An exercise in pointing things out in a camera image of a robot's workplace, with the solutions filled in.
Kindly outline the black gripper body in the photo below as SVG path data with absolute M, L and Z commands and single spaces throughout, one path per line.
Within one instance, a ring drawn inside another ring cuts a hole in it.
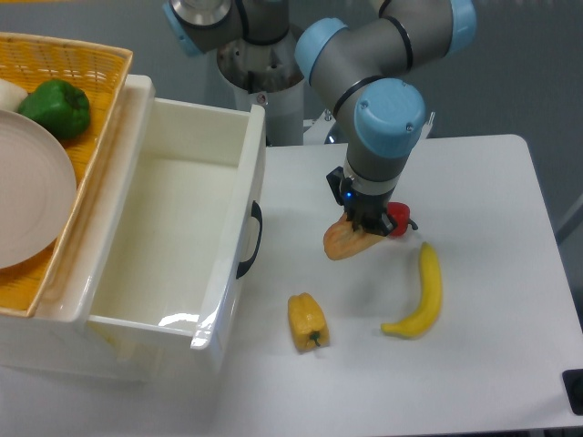
M 365 194 L 362 188 L 357 187 L 354 179 L 343 174 L 342 167 L 335 168 L 326 179 L 336 203 L 343 207 L 344 213 L 354 209 L 359 214 L 360 228 L 363 228 L 364 219 L 377 217 L 382 212 L 387 213 L 393 188 L 381 194 Z

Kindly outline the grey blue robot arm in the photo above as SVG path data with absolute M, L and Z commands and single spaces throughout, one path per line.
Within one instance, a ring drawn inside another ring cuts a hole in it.
M 183 50 L 215 52 L 222 77 L 246 104 L 269 105 L 297 86 L 318 95 L 346 135 L 342 166 L 327 177 L 356 230 L 396 229 L 388 202 L 421 136 L 425 105 L 402 77 L 450 56 L 476 34 L 470 1 L 379 1 L 358 29 L 324 18 L 301 30 L 285 1 L 168 1 L 163 11 Z

